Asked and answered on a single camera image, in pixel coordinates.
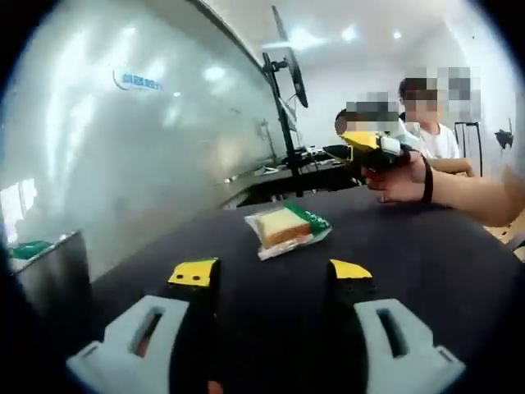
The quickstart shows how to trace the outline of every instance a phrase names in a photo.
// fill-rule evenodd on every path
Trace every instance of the hand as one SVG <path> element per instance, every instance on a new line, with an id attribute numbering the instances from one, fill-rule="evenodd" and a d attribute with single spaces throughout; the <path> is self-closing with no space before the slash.
<path id="1" fill-rule="evenodd" d="M 368 189 L 377 190 L 382 203 L 419 201 L 425 191 L 425 163 L 419 152 L 410 152 L 410 161 L 384 172 L 362 170 Z"/>

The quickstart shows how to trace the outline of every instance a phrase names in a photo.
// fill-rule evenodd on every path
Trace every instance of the black stand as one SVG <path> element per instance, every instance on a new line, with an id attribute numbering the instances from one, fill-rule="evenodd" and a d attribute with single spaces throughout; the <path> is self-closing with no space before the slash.
<path id="1" fill-rule="evenodd" d="M 295 154 L 294 141 L 290 134 L 290 125 L 288 124 L 288 117 L 281 105 L 281 92 L 276 80 L 276 72 L 288 67 L 288 62 L 284 59 L 282 62 L 272 62 L 266 52 L 262 53 L 264 59 L 264 73 L 267 76 L 268 83 L 272 88 L 273 99 L 276 103 L 277 113 L 279 114 L 279 122 L 281 123 L 282 135 L 285 137 L 286 154 L 288 156 L 288 168 L 292 172 L 293 190 L 298 197 L 303 197 L 304 190 L 297 166 L 297 156 Z"/>
<path id="2" fill-rule="evenodd" d="M 456 140 L 458 141 L 458 144 L 459 144 L 459 136 L 458 136 L 458 128 L 459 126 L 462 126 L 462 134 L 463 134 L 463 157 L 466 158 L 467 157 L 467 152 L 466 152 L 466 144 L 465 144 L 465 126 L 466 127 L 476 127 L 476 132 L 477 132 L 477 141 L 478 141 L 478 146 L 479 146 L 479 172 L 480 172 L 480 176 L 483 176 L 483 153 L 482 153 L 482 136 L 480 135 L 480 131 L 479 131 L 479 122 L 477 121 L 457 121 L 454 123 L 454 133 L 456 134 Z"/>

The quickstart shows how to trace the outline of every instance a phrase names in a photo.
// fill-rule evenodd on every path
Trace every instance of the bread slice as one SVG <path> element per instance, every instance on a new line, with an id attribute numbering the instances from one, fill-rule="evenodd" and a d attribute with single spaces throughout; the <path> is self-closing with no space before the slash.
<path id="1" fill-rule="evenodd" d="M 307 236 L 312 233 L 310 223 L 287 208 L 264 213 L 257 216 L 255 220 L 265 249 L 293 240 L 296 236 Z"/>

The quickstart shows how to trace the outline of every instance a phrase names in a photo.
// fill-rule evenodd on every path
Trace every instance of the ceiling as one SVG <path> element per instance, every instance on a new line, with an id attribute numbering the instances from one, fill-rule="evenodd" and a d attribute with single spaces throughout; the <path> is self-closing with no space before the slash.
<path id="1" fill-rule="evenodd" d="M 388 61 L 451 16 L 462 0 L 204 0 L 258 58 L 264 44 L 279 41 L 271 5 L 275 4 L 287 31 L 300 28 L 326 40 L 296 51 L 302 66 L 326 62 Z M 355 26 L 356 39 L 347 43 L 341 32 Z M 394 39 L 398 30 L 401 39 Z"/>

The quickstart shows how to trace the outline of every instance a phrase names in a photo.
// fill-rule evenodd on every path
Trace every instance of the black wristband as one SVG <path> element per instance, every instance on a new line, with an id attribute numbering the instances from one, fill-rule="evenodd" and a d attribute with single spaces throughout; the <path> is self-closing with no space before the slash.
<path id="1" fill-rule="evenodd" d="M 432 202 L 432 192 L 434 191 L 434 176 L 427 159 L 424 156 L 422 156 L 422 159 L 425 163 L 425 191 L 423 191 L 423 197 L 421 198 L 421 201 L 423 203 L 429 204 Z"/>

